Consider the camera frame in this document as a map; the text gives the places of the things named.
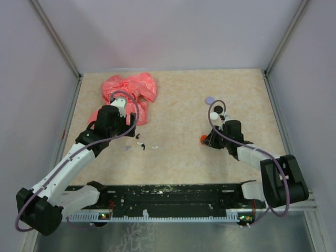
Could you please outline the orange charging case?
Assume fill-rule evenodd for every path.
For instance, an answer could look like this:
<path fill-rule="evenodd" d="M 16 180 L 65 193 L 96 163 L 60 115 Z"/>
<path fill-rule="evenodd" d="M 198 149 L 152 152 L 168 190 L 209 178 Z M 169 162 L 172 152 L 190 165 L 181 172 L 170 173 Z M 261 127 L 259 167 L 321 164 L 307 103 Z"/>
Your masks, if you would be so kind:
<path fill-rule="evenodd" d="M 200 143 L 204 144 L 205 139 L 207 138 L 207 135 L 202 135 L 200 138 Z"/>

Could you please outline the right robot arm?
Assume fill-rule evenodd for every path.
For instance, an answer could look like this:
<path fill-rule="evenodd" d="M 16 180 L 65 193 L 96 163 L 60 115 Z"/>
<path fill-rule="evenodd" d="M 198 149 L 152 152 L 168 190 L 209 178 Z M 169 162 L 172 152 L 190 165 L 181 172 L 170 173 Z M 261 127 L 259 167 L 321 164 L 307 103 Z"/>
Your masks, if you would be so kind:
<path fill-rule="evenodd" d="M 291 155 L 266 155 L 242 134 L 238 120 L 225 121 L 215 126 L 208 135 L 201 137 L 201 143 L 214 148 L 226 149 L 233 158 L 251 165 L 261 173 L 261 182 L 246 182 L 234 195 L 235 203 L 242 208 L 253 200 L 265 201 L 272 207 L 306 201 L 309 191 L 297 159 Z"/>

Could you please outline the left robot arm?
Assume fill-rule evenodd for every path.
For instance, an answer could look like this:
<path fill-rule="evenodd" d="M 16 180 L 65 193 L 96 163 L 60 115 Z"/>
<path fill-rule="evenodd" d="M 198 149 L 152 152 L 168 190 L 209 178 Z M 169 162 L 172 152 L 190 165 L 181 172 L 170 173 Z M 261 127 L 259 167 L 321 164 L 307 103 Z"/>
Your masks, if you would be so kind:
<path fill-rule="evenodd" d="M 65 189 L 112 140 L 133 137 L 139 117 L 139 110 L 127 114 L 125 106 L 115 102 L 102 106 L 97 118 L 79 134 L 68 154 L 53 170 L 32 188 L 18 191 L 15 229 L 21 233 L 36 230 L 48 236 L 72 213 L 90 205 L 106 207 L 109 195 L 98 182 L 90 182 L 79 192 L 68 195 Z"/>

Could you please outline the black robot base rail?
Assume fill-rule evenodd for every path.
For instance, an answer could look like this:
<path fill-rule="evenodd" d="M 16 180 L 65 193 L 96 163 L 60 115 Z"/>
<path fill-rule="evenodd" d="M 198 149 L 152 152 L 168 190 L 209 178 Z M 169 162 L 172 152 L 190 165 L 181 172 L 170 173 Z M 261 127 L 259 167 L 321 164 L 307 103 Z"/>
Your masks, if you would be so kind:
<path fill-rule="evenodd" d="M 241 183 L 182 185 L 108 185 L 102 199 L 86 210 L 111 210 L 114 217 L 225 217 L 229 209 L 261 209 L 245 199 Z"/>

